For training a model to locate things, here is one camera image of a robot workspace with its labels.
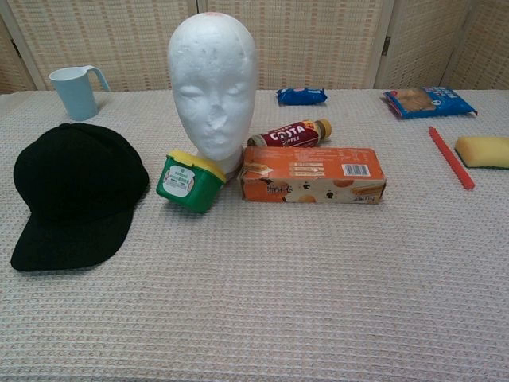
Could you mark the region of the small blue snack packet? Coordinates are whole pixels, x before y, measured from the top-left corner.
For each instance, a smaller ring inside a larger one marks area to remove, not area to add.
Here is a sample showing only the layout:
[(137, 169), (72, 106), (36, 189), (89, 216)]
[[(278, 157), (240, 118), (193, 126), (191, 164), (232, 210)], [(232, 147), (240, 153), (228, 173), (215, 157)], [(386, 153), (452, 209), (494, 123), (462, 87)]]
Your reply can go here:
[(309, 106), (328, 98), (323, 88), (281, 88), (276, 91), (278, 103), (286, 106)]

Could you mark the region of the black baseball cap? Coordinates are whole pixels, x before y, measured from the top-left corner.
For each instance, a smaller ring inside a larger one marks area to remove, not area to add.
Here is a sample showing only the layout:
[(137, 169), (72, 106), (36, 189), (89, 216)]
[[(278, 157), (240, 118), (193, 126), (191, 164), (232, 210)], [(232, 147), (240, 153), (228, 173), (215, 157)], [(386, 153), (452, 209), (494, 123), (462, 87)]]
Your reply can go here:
[(29, 144), (14, 185), (30, 217), (15, 245), (17, 271), (92, 267), (112, 257), (149, 184), (135, 148), (119, 133), (63, 123)]

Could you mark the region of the Costa coffee bottle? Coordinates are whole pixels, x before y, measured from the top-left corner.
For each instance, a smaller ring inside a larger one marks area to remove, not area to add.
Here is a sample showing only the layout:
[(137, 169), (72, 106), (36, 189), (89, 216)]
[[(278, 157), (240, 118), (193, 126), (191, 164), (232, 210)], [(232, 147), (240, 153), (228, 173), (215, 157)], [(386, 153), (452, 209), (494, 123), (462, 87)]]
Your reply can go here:
[(302, 120), (263, 134), (255, 134), (247, 140), (247, 146), (257, 147), (314, 147), (332, 133), (327, 119)]

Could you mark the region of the green tub with yellow lid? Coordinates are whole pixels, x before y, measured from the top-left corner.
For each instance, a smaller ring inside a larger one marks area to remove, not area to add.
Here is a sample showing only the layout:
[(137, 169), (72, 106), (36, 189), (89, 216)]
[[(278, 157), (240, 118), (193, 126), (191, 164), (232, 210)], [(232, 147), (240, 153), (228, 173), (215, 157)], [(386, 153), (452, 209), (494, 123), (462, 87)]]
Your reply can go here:
[(223, 171), (212, 161), (171, 150), (157, 184), (157, 193), (192, 212), (207, 212), (227, 182)]

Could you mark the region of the woven folding screen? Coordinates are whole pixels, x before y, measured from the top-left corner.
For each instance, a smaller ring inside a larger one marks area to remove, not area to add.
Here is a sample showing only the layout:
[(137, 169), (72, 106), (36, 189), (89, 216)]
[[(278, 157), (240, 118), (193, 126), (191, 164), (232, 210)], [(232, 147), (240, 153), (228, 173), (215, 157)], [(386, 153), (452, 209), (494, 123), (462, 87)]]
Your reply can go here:
[(509, 0), (0, 0), (0, 93), (86, 64), (116, 91), (165, 89), (171, 34), (205, 11), (251, 32), (261, 89), (509, 90)]

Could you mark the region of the blue biscuit bag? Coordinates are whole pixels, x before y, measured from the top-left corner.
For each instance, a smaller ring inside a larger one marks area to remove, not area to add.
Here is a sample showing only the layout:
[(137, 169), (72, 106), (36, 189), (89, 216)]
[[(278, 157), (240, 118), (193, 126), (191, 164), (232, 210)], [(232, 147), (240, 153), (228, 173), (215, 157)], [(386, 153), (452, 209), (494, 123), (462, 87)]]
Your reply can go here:
[(384, 92), (387, 102), (396, 114), (404, 119), (466, 115), (478, 111), (446, 87), (420, 87), (395, 89)]

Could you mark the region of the yellow sponge with green pad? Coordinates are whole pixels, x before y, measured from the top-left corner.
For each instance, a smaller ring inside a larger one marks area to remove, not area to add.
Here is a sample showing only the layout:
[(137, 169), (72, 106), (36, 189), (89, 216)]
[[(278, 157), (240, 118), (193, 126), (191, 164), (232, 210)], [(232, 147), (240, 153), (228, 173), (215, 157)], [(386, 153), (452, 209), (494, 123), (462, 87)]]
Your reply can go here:
[(463, 136), (457, 139), (455, 151), (468, 168), (509, 170), (509, 138)]

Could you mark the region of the red plastic stick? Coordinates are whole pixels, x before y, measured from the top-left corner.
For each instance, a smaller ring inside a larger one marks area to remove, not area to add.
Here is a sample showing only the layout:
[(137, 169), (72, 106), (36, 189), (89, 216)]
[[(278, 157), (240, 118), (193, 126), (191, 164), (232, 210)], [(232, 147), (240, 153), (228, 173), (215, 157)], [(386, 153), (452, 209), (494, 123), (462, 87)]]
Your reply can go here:
[(456, 158), (453, 152), (449, 149), (445, 141), (442, 139), (437, 129), (434, 127), (429, 127), (429, 136), (433, 140), (435, 146), (439, 149), (444, 159), (449, 164), (450, 168), (456, 174), (458, 180), (467, 190), (473, 190), (475, 188), (475, 183), (464, 169), (463, 165)]

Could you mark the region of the orange biscuit box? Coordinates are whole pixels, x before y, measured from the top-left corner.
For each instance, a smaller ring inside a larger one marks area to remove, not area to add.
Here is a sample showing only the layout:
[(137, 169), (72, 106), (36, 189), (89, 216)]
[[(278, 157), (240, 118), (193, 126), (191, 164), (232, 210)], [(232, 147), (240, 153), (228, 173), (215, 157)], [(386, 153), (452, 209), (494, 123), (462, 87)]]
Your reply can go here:
[(243, 199), (377, 204), (386, 177), (370, 148), (248, 147), (238, 176)]

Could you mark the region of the white foam mannequin head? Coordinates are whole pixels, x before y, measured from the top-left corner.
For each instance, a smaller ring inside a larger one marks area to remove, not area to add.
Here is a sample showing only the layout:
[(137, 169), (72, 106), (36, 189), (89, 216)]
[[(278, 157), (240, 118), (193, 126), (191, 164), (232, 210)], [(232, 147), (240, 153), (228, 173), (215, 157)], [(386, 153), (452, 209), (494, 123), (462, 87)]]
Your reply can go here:
[(168, 45), (173, 98), (197, 153), (231, 177), (255, 108), (258, 61), (255, 42), (234, 17), (196, 14), (173, 32)]

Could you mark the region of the light blue plastic mug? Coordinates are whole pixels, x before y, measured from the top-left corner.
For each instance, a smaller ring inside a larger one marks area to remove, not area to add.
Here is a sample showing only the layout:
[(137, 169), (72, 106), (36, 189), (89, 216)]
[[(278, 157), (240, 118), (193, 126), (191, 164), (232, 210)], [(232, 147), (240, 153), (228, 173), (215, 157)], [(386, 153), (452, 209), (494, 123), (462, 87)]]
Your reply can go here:
[(109, 92), (110, 87), (102, 71), (92, 65), (61, 68), (49, 74), (68, 115), (75, 121), (90, 119), (99, 112), (88, 77), (90, 71), (97, 75), (103, 89)]

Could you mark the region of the white waffle-weave tablecloth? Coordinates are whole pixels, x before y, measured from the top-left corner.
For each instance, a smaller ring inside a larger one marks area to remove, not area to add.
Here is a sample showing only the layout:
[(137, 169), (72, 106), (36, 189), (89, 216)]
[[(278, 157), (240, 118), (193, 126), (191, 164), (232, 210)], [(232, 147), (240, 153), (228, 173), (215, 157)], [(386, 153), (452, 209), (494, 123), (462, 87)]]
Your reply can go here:
[(13, 169), (68, 117), (55, 92), (0, 95), (0, 381), (509, 382), (509, 171), (468, 191), (428, 133), (509, 136), (509, 91), (461, 95), (475, 115), (397, 119), (378, 90), (261, 91), (253, 133), (329, 119), (330, 146), (375, 150), (381, 202), (251, 203), (232, 182), (200, 215), (150, 190), (109, 261), (45, 273), (10, 266)]

